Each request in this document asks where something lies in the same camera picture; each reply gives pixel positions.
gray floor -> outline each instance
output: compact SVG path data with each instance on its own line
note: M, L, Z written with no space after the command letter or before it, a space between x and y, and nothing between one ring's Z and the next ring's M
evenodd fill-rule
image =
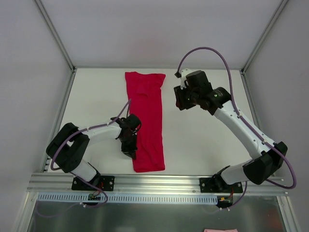
M44 215L63 212L71 203L39 202ZM276 197L245 197L230 212L213 205L106 204L75 206L56 218L33 216L28 232L284 232Z

black mounting plate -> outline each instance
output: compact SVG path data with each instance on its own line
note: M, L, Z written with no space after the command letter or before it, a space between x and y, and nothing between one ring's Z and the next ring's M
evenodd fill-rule
M241 182L228 185L226 189L219 191L212 180L212 177L202 177L199 179L199 187L202 193L231 193L231 188L233 188L234 193L243 192Z
M103 183L102 190L106 192L114 191L114 183L115 183L115 176L113 175L102 175L100 176L99 183ZM86 185L83 181L81 181L79 178L75 177L73 178L72 182L72 190L78 190L78 191L93 191L92 187L89 185Z

white wall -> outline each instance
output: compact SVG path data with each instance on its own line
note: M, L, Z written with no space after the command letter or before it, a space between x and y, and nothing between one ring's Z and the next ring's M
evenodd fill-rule
M291 0L247 71L259 120L266 133L288 145L297 175L291 199L303 231L309 201L309 1ZM287 168L285 175L290 176Z
M70 71L31 0L0 3L0 231L11 231Z
M242 68L281 0L42 0L76 66L176 68L218 49ZM224 68L212 52L187 67Z

red fabric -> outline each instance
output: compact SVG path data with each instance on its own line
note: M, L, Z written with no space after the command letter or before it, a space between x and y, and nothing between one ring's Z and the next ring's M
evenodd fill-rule
M133 169L137 173L165 170L161 99L164 79L165 74L126 73L126 91L131 99L130 113L141 121L136 160L133 160Z

table surface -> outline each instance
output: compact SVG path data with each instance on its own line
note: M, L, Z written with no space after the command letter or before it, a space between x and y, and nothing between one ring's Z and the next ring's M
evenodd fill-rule
M212 175L227 165L250 159L234 134L214 116L196 106L180 111L173 88L180 84L172 69L78 69L62 125L91 126L118 115L127 102L125 72L164 73L162 86L163 145L166 169L147 174ZM213 88L229 90L227 72L205 70ZM252 120L239 71L231 71L238 107ZM87 148L84 159L103 174L136 174L132 161L111 139Z

